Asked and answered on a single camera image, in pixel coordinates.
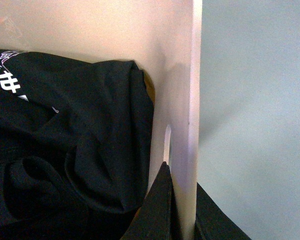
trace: light blue wall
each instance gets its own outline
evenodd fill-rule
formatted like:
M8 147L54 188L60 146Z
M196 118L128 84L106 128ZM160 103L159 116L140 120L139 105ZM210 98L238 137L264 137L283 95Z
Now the light blue wall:
M204 0L198 182L253 240L300 240L300 0Z

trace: gray wall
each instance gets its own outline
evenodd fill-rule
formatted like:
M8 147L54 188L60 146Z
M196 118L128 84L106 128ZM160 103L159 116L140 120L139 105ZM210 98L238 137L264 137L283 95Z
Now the gray wall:
M300 240L300 0L204 0L198 181L253 240Z

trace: chinese character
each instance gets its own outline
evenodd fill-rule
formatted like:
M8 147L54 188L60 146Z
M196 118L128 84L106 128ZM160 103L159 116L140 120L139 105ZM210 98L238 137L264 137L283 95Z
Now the chinese character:
M0 85L3 90L12 91L14 94L17 92L16 89L20 89L19 84L17 83L18 80L16 78L11 78L13 75L10 72L4 71L4 74L0 75L0 79L7 79L7 80L0 80Z

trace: white plastic panel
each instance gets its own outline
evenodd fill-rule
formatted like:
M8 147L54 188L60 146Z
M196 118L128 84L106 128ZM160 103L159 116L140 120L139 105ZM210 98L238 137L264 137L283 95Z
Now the white plastic panel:
M169 125L184 239L193 236L196 209L201 13L200 0L0 1L0 49L135 60L147 71L156 91L149 188Z

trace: black fabric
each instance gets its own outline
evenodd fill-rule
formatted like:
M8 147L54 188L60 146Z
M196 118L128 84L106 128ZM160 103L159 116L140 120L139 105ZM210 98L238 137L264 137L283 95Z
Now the black fabric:
M0 50L4 74L0 239L120 238L148 186L143 72L133 61Z
M195 240L251 240L197 184Z
M121 240L170 240L172 195L170 168L164 161L138 216Z

